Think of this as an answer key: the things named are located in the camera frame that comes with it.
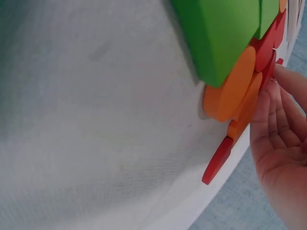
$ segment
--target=toy piece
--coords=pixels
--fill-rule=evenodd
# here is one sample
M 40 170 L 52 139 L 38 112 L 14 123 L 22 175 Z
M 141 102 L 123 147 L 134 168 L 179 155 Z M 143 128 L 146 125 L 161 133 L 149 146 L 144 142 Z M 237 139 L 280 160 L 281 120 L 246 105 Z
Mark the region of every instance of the toy piece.
M 287 7 L 287 0 L 279 0 L 279 12 L 283 13 Z
M 231 152 L 231 148 L 233 146 L 233 142 L 234 141 L 229 137 L 224 138 L 221 145 L 219 146 L 211 161 L 209 162 L 208 167 L 206 168 L 206 171 L 202 176 L 202 182 L 204 182 L 205 184 L 209 184 L 216 176 L 216 174 L 219 172 L 221 167 L 228 159 Z
M 254 37 L 262 39 L 279 12 L 279 0 L 259 0 L 260 26 Z
M 278 48 L 283 41 L 284 26 L 286 23 L 286 11 L 279 13 L 276 17 L 276 32 L 274 48 Z
M 259 0 L 171 2 L 199 78 L 220 87 L 259 27 Z
M 250 42 L 250 45 L 256 50 L 255 71 L 257 72 L 263 71 L 272 57 L 271 50 L 274 47 L 275 33 L 276 20 L 274 20 L 267 33 L 261 40 L 253 38 Z
M 283 59 L 282 58 L 278 59 L 276 64 L 282 65 L 283 64 Z
M 258 99 L 258 96 L 249 105 L 249 109 L 246 110 L 248 113 L 245 114 L 244 118 L 240 122 L 237 122 L 235 120 L 232 120 L 230 122 L 228 126 L 227 136 L 230 137 L 234 141 L 233 145 L 236 144 L 236 142 L 239 140 L 240 136 L 244 132 L 245 128 L 251 122 L 253 115 L 256 111 L 257 99 Z
M 261 83 L 259 91 L 265 88 L 270 78 L 273 77 L 275 62 L 276 62 L 276 50 L 273 50 L 270 62 L 268 63 L 268 65 L 265 67 L 265 69 L 262 72 L 262 83 Z
M 206 86 L 203 108 L 209 116 L 220 122 L 232 117 L 246 93 L 255 61 L 256 51 L 252 46 L 248 46 L 220 88 Z
M 262 73 L 254 72 L 253 77 L 248 86 L 248 90 L 233 117 L 235 121 L 241 122 L 245 118 L 245 115 L 248 114 L 248 111 L 250 110 L 250 105 L 257 99 L 261 82 Z

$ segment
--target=white surface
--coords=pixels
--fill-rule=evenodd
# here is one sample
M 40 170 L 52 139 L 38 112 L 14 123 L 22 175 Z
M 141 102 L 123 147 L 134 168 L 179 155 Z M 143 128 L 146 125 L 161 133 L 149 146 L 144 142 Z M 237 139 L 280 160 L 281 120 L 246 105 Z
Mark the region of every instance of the white surface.
M 186 229 L 226 134 L 160 0 L 4 3 L 1 229 Z

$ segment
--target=orange circular piece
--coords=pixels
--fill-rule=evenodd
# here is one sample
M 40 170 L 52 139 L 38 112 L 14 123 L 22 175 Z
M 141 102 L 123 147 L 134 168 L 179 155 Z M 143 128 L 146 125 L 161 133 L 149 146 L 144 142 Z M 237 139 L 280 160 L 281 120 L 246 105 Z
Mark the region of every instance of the orange circular piece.
M 257 98 L 261 82 L 262 73 L 254 72 L 253 77 L 248 86 L 248 90 L 233 117 L 235 121 L 241 122 L 244 119 L 245 115 L 248 114 L 250 110 L 250 105 L 255 101 L 255 98 Z
M 288 0 L 279 0 L 279 12 L 284 12 L 287 7 Z
M 247 91 L 255 63 L 256 51 L 248 46 L 220 88 L 206 86 L 203 109 L 209 116 L 220 122 L 232 117 Z
M 245 128 L 251 122 L 253 115 L 256 111 L 258 96 L 254 99 L 254 101 L 250 104 L 248 113 L 245 114 L 244 118 L 237 122 L 232 120 L 228 126 L 227 136 L 234 140 L 234 145 L 239 140 L 240 136 L 244 132 Z

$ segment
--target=red circular piece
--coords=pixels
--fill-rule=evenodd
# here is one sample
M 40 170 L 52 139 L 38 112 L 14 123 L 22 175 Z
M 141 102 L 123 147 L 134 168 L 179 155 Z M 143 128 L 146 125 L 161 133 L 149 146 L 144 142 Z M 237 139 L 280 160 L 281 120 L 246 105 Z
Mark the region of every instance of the red circular piece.
M 250 45 L 256 50 L 256 72 L 262 72 L 272 57 L 270 50 L 274 48 L 275 31 L 276 20 L 274 20 L 261 40 L 253 38 L 250 42 Z
M 225 137 L 219 148 L 216 150 L 214 156 L 206 168 L 204 175 L 202 176 L 202 182 L 205 184 L 210 184 L 216 174 L 219 172 L 221 167 L 224 165 L 225 161 L 228 159 L 231 148 L 233 146 L 234 141 Z
M 261 82 L 259 92 L 263 88 L 266 87 L 269 80 L 273 77 L 275 62 L 276 62 L 276 50 L 273 50 L 272 55 L 271 55 L 271 59 L 270 59 L 268 65 L 264 68 L 264 70 L 262 72 L 262 82 Z
M 286 23 L 286 11 L 279 13 L 276 17 L 276 31 L 274 48 L 278 48 L 283 41 L 284 26 Z

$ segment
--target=green foam shape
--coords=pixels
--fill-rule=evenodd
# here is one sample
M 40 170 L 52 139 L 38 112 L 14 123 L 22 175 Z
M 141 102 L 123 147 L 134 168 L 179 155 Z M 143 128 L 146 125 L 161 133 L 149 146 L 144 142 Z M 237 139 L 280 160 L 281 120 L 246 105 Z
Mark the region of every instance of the green foam shape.
M 279 0 L 259 0 L 260 25 L 254 37 L 262 39 L 279 12 Z
M 260 23 L 259 0 L 171 0 L 199 78 L 220 87 Z

